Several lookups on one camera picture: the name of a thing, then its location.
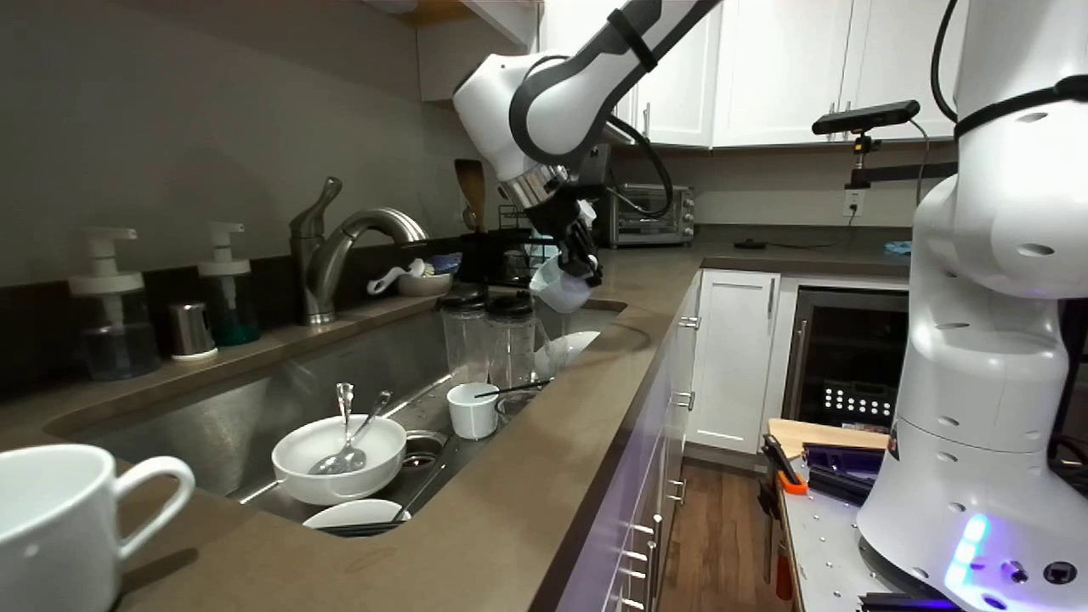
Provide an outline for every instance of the wooden floor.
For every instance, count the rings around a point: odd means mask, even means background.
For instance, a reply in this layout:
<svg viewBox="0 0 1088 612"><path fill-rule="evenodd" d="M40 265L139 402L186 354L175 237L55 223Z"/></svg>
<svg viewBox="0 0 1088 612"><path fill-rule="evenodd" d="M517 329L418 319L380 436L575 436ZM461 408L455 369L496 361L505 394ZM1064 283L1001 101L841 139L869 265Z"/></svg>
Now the wooden floor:
<svg viewBox="0 0 1088 612"><path fill-rule="evenodd" d="M770 520L760 480L710 462L684 462L663 612L789 612L764 580Z"/></svg>

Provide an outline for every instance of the wall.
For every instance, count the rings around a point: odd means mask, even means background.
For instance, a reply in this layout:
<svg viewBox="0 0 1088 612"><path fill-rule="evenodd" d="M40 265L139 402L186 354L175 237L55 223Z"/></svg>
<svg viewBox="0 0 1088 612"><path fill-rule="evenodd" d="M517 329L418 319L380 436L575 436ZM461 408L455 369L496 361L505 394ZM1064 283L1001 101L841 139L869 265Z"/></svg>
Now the wall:
<svg viewBox="0 0 1088 612"><path fill-rule="evenodd" d="M356 0L0 4L0 285L83 268L83 226L133 223L125 268L209 258L209 221L244 254L338 174L330 221L405 206L461 232L455 114L418 101L414 30Z"/></svg>
<svg viewBox="0 0 1088 612"><path fill-rule="evenodd" d="M869 166L948 161L948 147L889 147L872 154ZM623 180L656 180L651 163L623 154ZM855 166L849 147L810 149L716 149L663 154L677 184L699 198L699 223L802 223L843 226L843 184ZM875 184L856 226L912 226L916 180Z"/></svg>

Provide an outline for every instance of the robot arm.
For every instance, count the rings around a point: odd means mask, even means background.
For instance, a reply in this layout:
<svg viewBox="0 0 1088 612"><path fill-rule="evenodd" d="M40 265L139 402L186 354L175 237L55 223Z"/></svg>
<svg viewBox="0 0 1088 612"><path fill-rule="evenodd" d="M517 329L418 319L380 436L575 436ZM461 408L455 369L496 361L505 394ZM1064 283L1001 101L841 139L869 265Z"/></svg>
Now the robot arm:
<svg viewBox="0 0 1088 612"><path fill-rule="evenodd" d="M578 308L601 265L591 209L583 204L578 163L601 135L611 104L716 8L717 0L631 0L571 56L488 56L453 104L496 171L505 190L538 232L561 249L557 276L538 293Z"/></svg>

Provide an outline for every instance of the mug handle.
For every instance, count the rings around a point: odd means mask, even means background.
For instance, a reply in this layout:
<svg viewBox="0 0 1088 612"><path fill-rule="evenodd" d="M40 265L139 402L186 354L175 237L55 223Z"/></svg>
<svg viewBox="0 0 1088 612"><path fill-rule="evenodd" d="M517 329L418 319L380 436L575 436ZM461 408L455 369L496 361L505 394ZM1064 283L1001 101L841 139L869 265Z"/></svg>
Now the mug handle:
<svg viewBox="0 0 1088 612"><path fill-rule="evenodd" d="M123 562L133 556L152 535L161 535L180 512L180 505L194 497L194 486L197 486L194 469L186 462L175 456L152 456L136 462L119 480L114 480L114 497L123 498L152 475L175 475L178 488L156 515L149 515L144 528L136 528L130 536L119 539Z"/></svg>

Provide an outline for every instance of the upper cabinet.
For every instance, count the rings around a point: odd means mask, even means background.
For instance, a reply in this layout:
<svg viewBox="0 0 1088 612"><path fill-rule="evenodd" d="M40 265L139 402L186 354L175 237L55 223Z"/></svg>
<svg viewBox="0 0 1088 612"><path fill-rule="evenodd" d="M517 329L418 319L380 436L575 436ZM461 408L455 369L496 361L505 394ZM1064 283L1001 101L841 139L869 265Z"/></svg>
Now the upper cabinet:
<svg viewBox="0 0 1088 612"><path fill-rule="evenodd" d="M951 135L928 90L928 61L946 0L733 0L722 23L722 147L823 144L826 112L917 98L917 124ZM951 96L964 16L946 34L942 80ZM878 139L921 139L916 124Z"/></svg>
<svg viewBox="0 0 1088 612"><path fill-rule="evenodd" d="M640 130L666 147L716 147L722 4L637 85Z"/></svg>
<svg viewBox="0 0 1088 612"><path fill-rule="evenodd" d="M448 101L455 85L488 55L525 55L525 47L474 14L461 16L461 21L438 21L438 23L418 26L418 96L421 96L421 101Z"/></svg>
<svg viewBox="0 0 1088 612"><path fill-rule="evenodd" d="M542 16L542 55L575 55L590 38L597 38L615 8L626 0L544 0ZM642 124L637 112L637 90L623 96L611 110L631 124Z"/></svg>
<svg viewBox="0 0 1088 612"><path fill-rule="evenodd" d="M405 21L418 23L421 101L448 101L488 55L525 55L538 44L542 0L418 0Z"/></svg>
<svg viewBox="0 0 1088 612"><path fill-rule="evenodd" d="M542 51L578 51L623 0L544 0ZM725 0L620 104L663 147L796 147L826 112L917 98L917 124L951 135L928 90L946 0ZM957 90L964 16L946 34L942 88ZM878 139L921 139L916 124Z"/></svg>
<svg viewBox="0 0 1088 612"><path fill-rule="evenodd" d="M515 44L520 47L538 44L542 0L462 0L462 4Z"/></svg>
<svg viewBox="0 0 1088 612"><path fill-rule="evenodd" d="M729 0L722 14L717 147L823 144L841 104L849 0Z"/></svg>
<svg viewBox="0 0 1088 612"><path fill-rule="evenodd" d="M951 135L928 88L933 44L948 0L855 0L849 55L843 67L843 110L917 98L917 124L928 135ZM960 78L967 0L957 8L946 51L942 90L951 98ZM878 139L917 139L916 124L889 124Z"/></svg>
<svg viewBox="0 0 1088 612"><path fill-rule="evenodd" d="M623 4L626 0L544 0L542 51L575 55ZM677 47L620 98L611 114L663 147L710 147L722 44L717 23L722 8L677 42Z"/></svg>

